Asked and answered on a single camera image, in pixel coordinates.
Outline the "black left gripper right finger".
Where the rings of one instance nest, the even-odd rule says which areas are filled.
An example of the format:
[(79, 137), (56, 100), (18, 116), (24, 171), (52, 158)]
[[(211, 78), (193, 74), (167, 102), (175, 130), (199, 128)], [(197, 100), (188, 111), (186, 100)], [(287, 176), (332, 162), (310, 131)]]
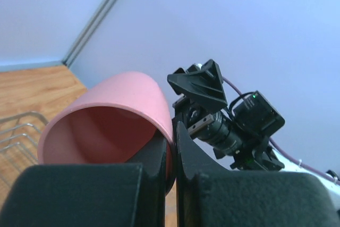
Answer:
[(176, 127), (178, 226), (339, 226), (322, 183), (299, 172), (229, 171)]

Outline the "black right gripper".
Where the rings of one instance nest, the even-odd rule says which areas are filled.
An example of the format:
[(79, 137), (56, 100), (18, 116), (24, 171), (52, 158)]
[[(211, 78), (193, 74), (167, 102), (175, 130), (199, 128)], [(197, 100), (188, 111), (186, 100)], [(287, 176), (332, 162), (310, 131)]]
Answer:
[(184, 95), (172, 105), (174, 142), (177, 124), (183, 122), (191, 138), (209, 144), (217, 159), (232, 157), (232, 170), (280, 171), (285, 167), (269, 144), (285, 120), (259, 91), (242, 94), (227, 107), (222, 74), (212, 59), (201, 66), (177, 69), (167, 76), (167, 82), (177, 95)]

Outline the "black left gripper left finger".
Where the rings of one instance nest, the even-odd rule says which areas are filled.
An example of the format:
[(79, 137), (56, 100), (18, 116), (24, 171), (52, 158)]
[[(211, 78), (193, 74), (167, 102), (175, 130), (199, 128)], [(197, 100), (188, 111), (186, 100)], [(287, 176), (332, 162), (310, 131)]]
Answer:
[(1, 226), (164, 226), (166, 147), (156, 134), (127, 163), (29, 167)]

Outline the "pink plastic cup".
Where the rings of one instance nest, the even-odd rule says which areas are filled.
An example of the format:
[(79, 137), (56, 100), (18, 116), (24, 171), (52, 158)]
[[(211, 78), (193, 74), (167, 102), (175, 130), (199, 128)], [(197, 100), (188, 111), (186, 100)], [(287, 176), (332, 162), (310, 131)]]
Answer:
[(156, 132), (167, 141), (166, 189), (170, 190), (174, 142), (168, 102), (152, 77), (123, 72), (89, 89), (50, 120), (38, 142), (38, 163), (124, 163)]

